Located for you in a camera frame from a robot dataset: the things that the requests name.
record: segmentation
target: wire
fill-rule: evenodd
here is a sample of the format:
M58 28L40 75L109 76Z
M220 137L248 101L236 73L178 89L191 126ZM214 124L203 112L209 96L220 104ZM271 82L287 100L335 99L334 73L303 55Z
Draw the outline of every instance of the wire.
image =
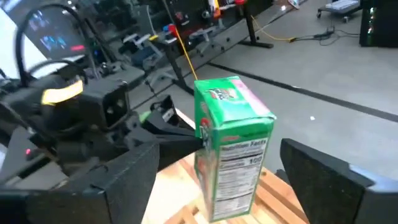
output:
M281 18L281 17L284 16L285 14L289 13L291 10L293 10L292 7L291 7L291 8L288 8L288 9L286 9L286 10L277 11L277 13L275 13L275 14L268 20L268 22L267 22L266 25L263 27L263 29L265 29L267 26L271 25L273 22L275 22L276 20L278 20L279 18Z
M195 69L193 68L193 65L192 65L192 63L191 63L191 59L189 58L188 52L187 52L187 50L185 49L185 45L184 45L184 43L182 42L182 39L181 39L181 37L180 37L180 33L179 33L178 30L177 30L177 27L175 28L175 33L177 34L178 41L180 42L180 45L181 45L181 47L182 47L182 50L184 51L184 55L185 55L185 57L187 58L187 61L188 61L189 66L190 66L190 68L191 68L192 74L193 74L193 76L195 77L195 80L198 80L197 73L195 72Z
M86 29L84 28L84 23L83 21L80 19L79 15L77 14L77 12L75 12L72 8L65 6L63 4L58 4L58 3L46 3L46 4L42 4L36 8L33 8L32 10L30 10L27 15L25 16L25 19L21 22L21 25L17 27L17 33L16 33L16 40L15 40L15 55L16 55L16 61L17 61L17 67L18 67L18 72L19 72L19 76L21 79L21 85L22 87L27 87L29 84L29 80L32 79L31 76L28 76L28 73L25 71L25 65L24 65L24 59L22 56L22 48L23 48L23 41L22 38L24 37L24 31L26 30L26 27L29 24L29 20L30 18L39 10L41 9L46 9L46 8L50 8L50 7L59 7L63 10L66 10L67 12L69 12L70 15L72 15L78 25L79 28L81 30L81 34L84 37L85 40L85 48L88 49L86 51L86 55L88 56L88 61L90 63L91 68L93 69L93 73L95 75L96 78L99 78L99 74L97 72L97 69L95 67L95 61L94 61L94 55L93 55L93 51L90 47L90 45L88 44L89 41L89 37L87 34Z
M290 42L291 40L294 39L294 37L290 37L290 38L280 38L280 37L271 36L271 35L268 34L266 31L264 31L265 26L262 28L262 27L259 25L259 23L257 22L257 20L256 20L253 16L251 16L251 19L254 21L254 23L255 23L255 25L257 26L257 28L258 28L263 34L265 34L266 36L268 36L268 37L271 38L272 40L277 40L277 41L289 41L289 42Z
M149 90L152 92L152 94L157 98L157 94L154 90L154 88L150 85L150 82L147 77L145 77L144 83L149 87Z
M44 62L40 62L37 65L30 68L26 73L31 76L37 70L39 70L47 65L51 65L53 63L66 63L68 65L71 65L71 66L77 68L80 72L79 76L83 77L83 81L86 85L88 84L88 77L87 77L87 74L85 73L84 69L77 63L69 61L69 60L65 60L65 59L58 59L58 60L51 59L51 60L46 60Z
M104 53L105 60L107 62L115 62L117 61L117 57L115 54L112 53L112 50L109 48L109 45L106 44L105 40L103 39L103 36L98 32L97 28L93 25L93 22L89 18L84 18L84 21L86 22L87 27L90 29L91 33L93 33L94 40L99 43L99 47Z
M336 38L333 39L331 42L325 44L324 40L328 40L332 36L335 36ZM294 39L291 42L303 41L303 40L317 40L317 41L319 41L319 45L326 47L326 46L330 46L330 45L334 44L337 40L339 40L342 37L358 38L359 36L358 35L339 35L335 31L331 31L331 32L326 31L323 34L317 34L317 35L310 36L310 38L308 38L308 36L297 37L296 39Z
M353 34L353 33L345 32L345 31L343 31L343 30L339 30L339 29L336 29L336 31L339 31L339 32L345 33L345 34L347 34L347 35L361 35L361 34Z
M0 75L2 76L3 79L7 79L7 75L4 73L4 71L0 68Z
M8 95L8 94L9 94L9 92L8 92L7 90L3 89L3 88L0 88L0 91L1 91L2 93L4 93L5 95Z

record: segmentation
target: cardboard box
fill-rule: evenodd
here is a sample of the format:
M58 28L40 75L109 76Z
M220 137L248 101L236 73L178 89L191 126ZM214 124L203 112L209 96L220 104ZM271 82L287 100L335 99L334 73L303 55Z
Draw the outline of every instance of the cardboard box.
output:
M195 81L195 154L209 221L250 212L276 117L239 77Z

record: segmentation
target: yellow tape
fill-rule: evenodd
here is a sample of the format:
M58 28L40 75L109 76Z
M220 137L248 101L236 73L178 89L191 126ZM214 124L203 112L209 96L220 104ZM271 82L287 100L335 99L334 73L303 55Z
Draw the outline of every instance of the yellow tape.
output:
M154 39L156 39L156 38L158 38L159 36L158 35L153 35L152 37L149 37L149 40L150 41L153 41Z
M42 96L43 105L55 105L56 103L69 100L83 91L83 81L78 80L74 84L62 89L44 90Z

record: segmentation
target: wooden crate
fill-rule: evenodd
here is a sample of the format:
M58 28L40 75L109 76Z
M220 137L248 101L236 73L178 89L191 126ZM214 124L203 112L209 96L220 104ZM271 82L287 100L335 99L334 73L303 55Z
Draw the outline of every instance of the wooden crate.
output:
M192 120L178 115L195 128ZM143 224L208 223L193 154L159 172ZM292 188L263 168L251 214L216 223L309 224Z

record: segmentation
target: black computer tower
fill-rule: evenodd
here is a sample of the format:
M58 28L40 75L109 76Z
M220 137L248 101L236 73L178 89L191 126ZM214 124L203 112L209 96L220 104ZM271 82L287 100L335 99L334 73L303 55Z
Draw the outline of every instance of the black computer tower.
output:
M361 46L398 47L398 1L362 0L361 4Z

